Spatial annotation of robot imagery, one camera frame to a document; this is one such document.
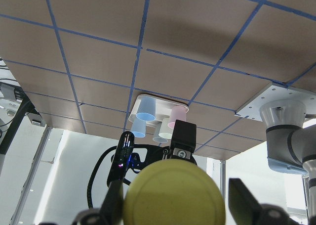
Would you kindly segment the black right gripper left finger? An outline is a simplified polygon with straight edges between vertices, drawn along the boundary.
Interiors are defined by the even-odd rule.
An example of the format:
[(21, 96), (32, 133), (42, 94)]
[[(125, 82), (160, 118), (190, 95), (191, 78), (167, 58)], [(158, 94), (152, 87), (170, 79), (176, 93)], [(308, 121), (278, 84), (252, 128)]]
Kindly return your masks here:
[(122, 221), (123, 186), (121, 180), (110, 183), (99, 210), (101, 225), (119, 225)]

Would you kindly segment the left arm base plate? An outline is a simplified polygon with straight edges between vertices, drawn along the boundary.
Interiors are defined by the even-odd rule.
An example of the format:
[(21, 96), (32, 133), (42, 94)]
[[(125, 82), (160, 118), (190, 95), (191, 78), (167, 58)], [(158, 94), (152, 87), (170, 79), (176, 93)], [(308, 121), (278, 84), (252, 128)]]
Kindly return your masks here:
[(268, 128), (275, 125), (301, 127), (305, 119), (316, 116), (316, 94), (271, 83), (236, 110), (235, 115), (264, 122)]

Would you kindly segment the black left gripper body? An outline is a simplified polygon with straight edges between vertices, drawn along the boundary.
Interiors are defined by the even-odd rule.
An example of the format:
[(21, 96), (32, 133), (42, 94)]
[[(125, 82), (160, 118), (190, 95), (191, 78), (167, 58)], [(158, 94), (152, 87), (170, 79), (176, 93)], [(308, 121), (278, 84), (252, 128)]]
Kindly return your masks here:
[[(141, 162), (140, 156), (135, 152), (135, 149), (146, 149), (147, 153), (145, 160)], [(193, 157), (192, 150), (186, 146), (175, 144), (165, 147), (149, 144), (136, 144), (133, 149), (133, 170), (141, 171), (148, 165), (166, 159), (180, 159), (191, 162), (197, 165), (195, 158)]]

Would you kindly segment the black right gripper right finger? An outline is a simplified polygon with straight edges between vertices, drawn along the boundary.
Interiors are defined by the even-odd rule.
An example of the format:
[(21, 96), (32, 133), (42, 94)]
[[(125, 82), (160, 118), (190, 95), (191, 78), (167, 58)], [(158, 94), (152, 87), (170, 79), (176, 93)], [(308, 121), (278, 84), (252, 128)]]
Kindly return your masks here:
[(228, 205), (237, 225), (255, 225), (262, 207), (239, 178), (229, 179)]

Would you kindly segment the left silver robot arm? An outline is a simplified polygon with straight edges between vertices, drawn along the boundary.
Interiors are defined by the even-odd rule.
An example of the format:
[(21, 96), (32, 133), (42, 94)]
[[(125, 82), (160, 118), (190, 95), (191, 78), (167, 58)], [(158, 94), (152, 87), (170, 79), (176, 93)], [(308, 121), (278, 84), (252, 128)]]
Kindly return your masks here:
[[(297, 100), (281, 99), (265, 102), (260, 107), (253, 104), (246, 106), (248, 115), (240, 111), (235, 114), (236, 120), (227, 125), (218, 135), (240, 120), (258, 120), (266, 128), (268, 163), (272, 170), (280, 173), (305, 174), (307, 162), (316, 158), (316, 138), (312, 135), (314, 126), (303, 128), (306, 118), (306, 106)], [(178, 121), (182, 121), (185, 128), (180, 131), (181, 139), (186, 151), (199, 154), (201, 147), (196, 147), (196, 127), (186, 122), (187, 105), (153, 95), (141, 94), (129, 116), (130, 122), (142, 121), (144, 127), (155, 127), (167, 120), (166, 126), (173, 131)]]

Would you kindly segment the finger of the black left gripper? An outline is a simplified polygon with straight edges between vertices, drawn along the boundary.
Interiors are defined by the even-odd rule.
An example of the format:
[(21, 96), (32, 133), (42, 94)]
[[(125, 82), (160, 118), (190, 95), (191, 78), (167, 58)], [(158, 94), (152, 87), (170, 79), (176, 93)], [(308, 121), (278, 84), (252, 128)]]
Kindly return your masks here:
[(196, 149), (196, 139), (196, 124), (176, 120), (170, 145), (172, 155), (191, 156)]

